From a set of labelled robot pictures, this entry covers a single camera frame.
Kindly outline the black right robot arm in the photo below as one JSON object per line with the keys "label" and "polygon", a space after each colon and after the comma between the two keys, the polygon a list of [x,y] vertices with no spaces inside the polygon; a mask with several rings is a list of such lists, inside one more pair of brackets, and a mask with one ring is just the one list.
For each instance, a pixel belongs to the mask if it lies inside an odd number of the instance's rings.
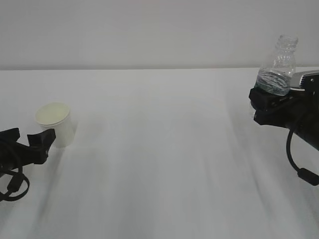
{"label": "black right robot arm", "polygon": [[296,123],[294,133],[319,148],[319,104],[314,92],[290,90],[287,95],[278,96],[252,88],[249,99],[256,123],[287,129]]}

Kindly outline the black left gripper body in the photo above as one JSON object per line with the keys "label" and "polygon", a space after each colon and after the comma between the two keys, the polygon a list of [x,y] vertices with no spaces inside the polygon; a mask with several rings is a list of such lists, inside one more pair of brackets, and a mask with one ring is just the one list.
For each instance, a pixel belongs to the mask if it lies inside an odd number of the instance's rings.
{"label": "black left gripper body", "polygon": [[15,141],[0,140],[0,168],[12,170],[47,161],[49,144],[23,145]]}

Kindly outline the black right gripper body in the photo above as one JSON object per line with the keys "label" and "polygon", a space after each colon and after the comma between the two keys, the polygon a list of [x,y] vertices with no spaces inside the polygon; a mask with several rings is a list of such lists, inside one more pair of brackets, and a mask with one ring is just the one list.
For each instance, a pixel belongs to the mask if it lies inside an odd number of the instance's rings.
{"label": "black right gripper body", "polygon": [[271,125],[291,129],[302,134],[319,133],[318,92],[289,91],[293,99],[269,111],[255,110],[254,121],[259,125]]}

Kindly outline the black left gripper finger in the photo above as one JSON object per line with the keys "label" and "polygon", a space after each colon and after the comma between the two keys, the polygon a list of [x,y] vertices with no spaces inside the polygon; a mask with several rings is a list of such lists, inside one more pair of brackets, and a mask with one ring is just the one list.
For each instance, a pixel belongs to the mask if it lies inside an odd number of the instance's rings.
{"label": "black left gripper finger", "polygon": [[11,128],[0,132],[0,142],[5,144],[17,143],[20,138],[19,128]]}
{"label": "black left gripper finger", "polygon": [[48,152],[56,139],[56,134],[54,129],[49,128],[37,134],[28,134],[27,139],[30,147]]}

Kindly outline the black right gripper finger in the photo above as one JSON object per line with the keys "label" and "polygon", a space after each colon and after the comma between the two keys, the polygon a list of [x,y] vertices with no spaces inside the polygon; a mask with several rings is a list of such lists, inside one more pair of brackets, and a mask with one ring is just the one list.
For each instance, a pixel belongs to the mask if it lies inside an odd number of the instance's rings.
{"label": "black right gripper finger", "polygon": [[269,111],[280,107],[293,99],[292,96],[278,96],[270,94],[260,88],[252,88],[249,99],[255,110]]}

